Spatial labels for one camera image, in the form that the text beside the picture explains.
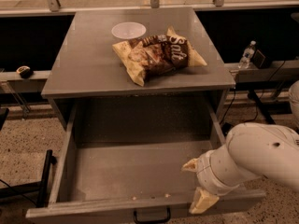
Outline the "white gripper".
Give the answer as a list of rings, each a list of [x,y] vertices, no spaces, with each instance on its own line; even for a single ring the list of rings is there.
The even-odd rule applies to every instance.
[[[213,150],[210,150],[202,154],[198,160],[191,159],[181,167],[184,172],[196,173],[201,186],[196,188],[189,208],[189,212],[193,215],[203,214],[219,200],[219,196],[227,195],[239,187],[239,185],[230,186],[225,184],[216,175],[211,164],[212,153]]]

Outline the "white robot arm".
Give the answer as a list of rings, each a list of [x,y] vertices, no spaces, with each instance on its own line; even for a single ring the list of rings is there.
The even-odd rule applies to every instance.
[[[221,147],[183,164],[196,174],[189,212],[202,214],[244,182],[266,177],[299,191],[299,134],[276,124],[245,122],[234,126]]]

